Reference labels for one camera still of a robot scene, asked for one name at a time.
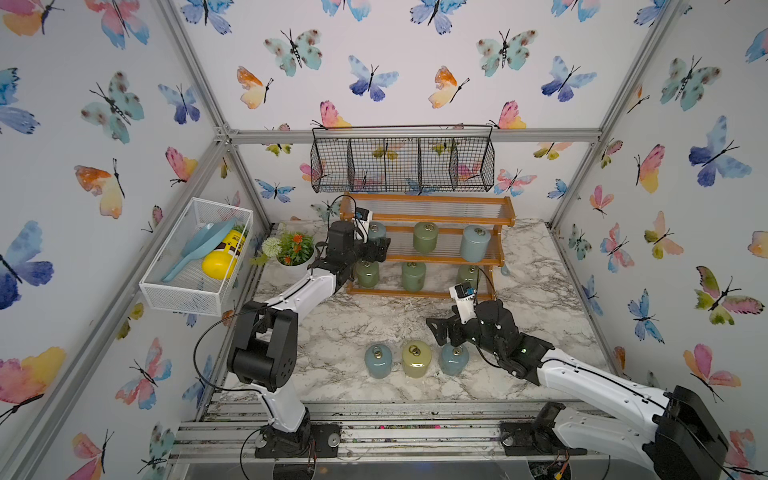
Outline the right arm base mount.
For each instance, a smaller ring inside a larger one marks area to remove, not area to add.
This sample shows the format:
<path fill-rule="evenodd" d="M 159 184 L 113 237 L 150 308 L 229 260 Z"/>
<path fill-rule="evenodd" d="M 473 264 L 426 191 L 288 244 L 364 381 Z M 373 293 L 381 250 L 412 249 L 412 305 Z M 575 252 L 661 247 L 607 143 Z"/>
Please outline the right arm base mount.
<path fill-rule="evenodd" d="M 499 443 L 505 455 L 586 455 L 586 449 L 566 446 L 554 432 L 555 419 L 565 408 L 563 403 L 547 402 L 533 420 L 502 422 Z"/>

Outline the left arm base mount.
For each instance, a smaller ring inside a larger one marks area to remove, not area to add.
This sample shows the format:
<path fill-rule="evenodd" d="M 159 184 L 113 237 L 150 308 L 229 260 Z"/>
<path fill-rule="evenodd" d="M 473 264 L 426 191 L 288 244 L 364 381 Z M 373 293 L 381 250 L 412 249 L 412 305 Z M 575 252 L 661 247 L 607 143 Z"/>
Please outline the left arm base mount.
<path fill-rule="evenodd" d="M 341 443 L 341 426 L 305 419 L 296 432 L 262 427 L 255 435 L 256 458 L 336 458 Z"/>

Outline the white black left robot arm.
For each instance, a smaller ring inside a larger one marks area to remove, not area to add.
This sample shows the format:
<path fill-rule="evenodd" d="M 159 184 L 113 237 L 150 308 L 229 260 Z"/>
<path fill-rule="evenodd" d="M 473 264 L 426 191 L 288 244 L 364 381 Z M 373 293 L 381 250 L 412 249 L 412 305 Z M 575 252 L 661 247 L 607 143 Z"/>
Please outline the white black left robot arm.
<path fill-rule="evenodd" d="M 323 254 L 303 277 L 270 300 L 247 303 L 237 316 L 227 370 L 260 395 L 269 426 L 276 431 L 294 434 L 309 421 L 291 382 L 300 321 L 350 281 L 358 263 L 387 258 L 391 239 L 358 234 L 366 229 L 351 221 L 332 223 Z"/>

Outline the yellow canister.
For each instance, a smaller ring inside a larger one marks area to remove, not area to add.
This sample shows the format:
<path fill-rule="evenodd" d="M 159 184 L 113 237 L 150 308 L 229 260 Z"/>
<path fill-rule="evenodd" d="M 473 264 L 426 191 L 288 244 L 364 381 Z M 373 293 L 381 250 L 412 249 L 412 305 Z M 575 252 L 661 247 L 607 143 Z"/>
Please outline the yellow canister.
<path fill-rule="evenodd" d="M 409 341 L 402 350 L 403 371 L 413 379 L 424 377 L 432 361 L 431 348 L 421 340 Z"/>

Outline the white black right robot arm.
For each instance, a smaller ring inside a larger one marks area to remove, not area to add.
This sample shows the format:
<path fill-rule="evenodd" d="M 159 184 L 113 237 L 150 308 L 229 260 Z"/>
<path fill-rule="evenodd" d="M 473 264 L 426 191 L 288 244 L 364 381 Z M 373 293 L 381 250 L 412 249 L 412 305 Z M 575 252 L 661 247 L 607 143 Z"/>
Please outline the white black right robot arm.
<path fill-rule="evenodd" d="M 728 473 L 729 442 L 701 398 L 685 387 L 665 391 L 588 365 L 521 332 L 499 300 L 461 301 L 450 317 L 426 324 L 441 346 L 470 343 L 514 378 L 598 409 L 593 415 L 548 402 L 532 422 L 502 425 L 501 443 L 511 455 L 599 452 L 660 479 L 720 479 Z"/>

